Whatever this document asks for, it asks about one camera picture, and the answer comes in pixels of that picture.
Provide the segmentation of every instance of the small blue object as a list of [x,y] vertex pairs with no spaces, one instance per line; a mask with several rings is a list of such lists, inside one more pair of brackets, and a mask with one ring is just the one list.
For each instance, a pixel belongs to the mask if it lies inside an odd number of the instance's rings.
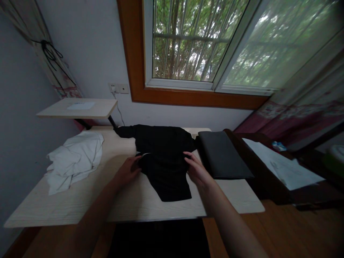
[[273,142],[272,146],[277,151],[285,151],[287,148],[280,142]]

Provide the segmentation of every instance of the desk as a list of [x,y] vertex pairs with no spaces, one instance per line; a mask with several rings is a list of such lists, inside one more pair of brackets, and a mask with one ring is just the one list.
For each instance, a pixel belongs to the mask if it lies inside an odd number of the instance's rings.
[[[261,144],[271,148],[272,140],[262,133],[235,133],[225,130],[227,135],[239,152],[241,158],[246,162],[255,178],[249,180],[250,186],[260,199],[271,199],[276,204],[294,204],[299,210],[323,209],[342,206],[344,203],[344,194],[334,188],[328,180],[318,182],[317,184],[304,186],[295,190],[288,190],[282,182],[262,163],[241,138],[260,142]],[[294,159],[293,155],[288,151],[279,152],[280,155]]]
[[[93,102],[90,109],[69,110],[67,109],[75,103]],[[90,130],[92,126],[84,122],[83,119],[108,119],[111,125],[116,128],[116,124],[111,117],[111,113],[117,104],[115,99],[76,99],[64,98],[59,102],[47,107],[37,114],[40,118],[69,118],[75,119],[78,123]]]
[[[103,187],[113,178],[129,156],[136,154],[135,139],[120,138],[111,126],[94,126],[93,132],[104,137],[100,165],[88,178],[67,191],[49,196],[45,178],[35,186],[5,223],[6,228],[76,224]],[[195,137],[207,128],[185,128]],[[146,175],[140,173],[134,182],[122,189],[114,202],[108,221],[153,221],[205,217],[196,185],[186,175],[192,199],[162,202]],[[239,213],[263,212],[265,209],[246,180],[217,180],[225,195]]]

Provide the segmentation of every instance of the human hand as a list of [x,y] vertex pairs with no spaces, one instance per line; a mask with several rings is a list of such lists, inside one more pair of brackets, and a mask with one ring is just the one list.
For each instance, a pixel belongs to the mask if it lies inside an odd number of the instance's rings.
[[190,179],[198,186],[206,187],[214,181],[214,179],[209,175],[208,171],[202,165],[202,162],[196,158],[191,152],[183,152],[185,155],[190,156],[190,158],[184,158],[185,161],[190,165],[188,174]]
[[141,172],[141,169],[137,165],[139,158],[141,158],[141,156],[127,158],[123,165],[119,168],[113,178],[113,181],[116,182],[119,188],[122,188],[131,182],[137,176],[137,174]]

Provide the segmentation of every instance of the light wood tabletop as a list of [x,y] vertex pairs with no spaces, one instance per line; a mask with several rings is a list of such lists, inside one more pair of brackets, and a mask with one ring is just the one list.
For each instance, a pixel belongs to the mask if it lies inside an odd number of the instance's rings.
[[[208,128],[185,128],[195,137]],[[48,195],[46,178],[35,186],[5,223],[6,228],[76,224],[113,178],[127,157],[136,154],[135,139],[120,138],[111,126],[94,126],[91,131],[104,137],[100,165],[88,178],[74,183],[69,190]],[[192,199],[162,202],[146,175],[140,173],[134,182],[116,196],[108,221],[153,221],[206,217],[196,185],[186,175]],[[246,180],[216,180],[234,208],[241,214],[263,212]]]
[[[90,108],[84,106],[79,109],[68,109],[72,105],[90,104]],[[116,99],[76,99],[64,98],[59,102],[47,107],[37,114],[41,118],[71,118],[71,119],[107,119],[117,104]]]

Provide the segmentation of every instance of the power socket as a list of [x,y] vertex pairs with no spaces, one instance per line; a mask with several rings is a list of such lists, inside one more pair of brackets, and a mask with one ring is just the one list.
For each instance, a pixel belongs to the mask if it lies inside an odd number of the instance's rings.
[[110,92],[129,94],[128,84],[108,83]]

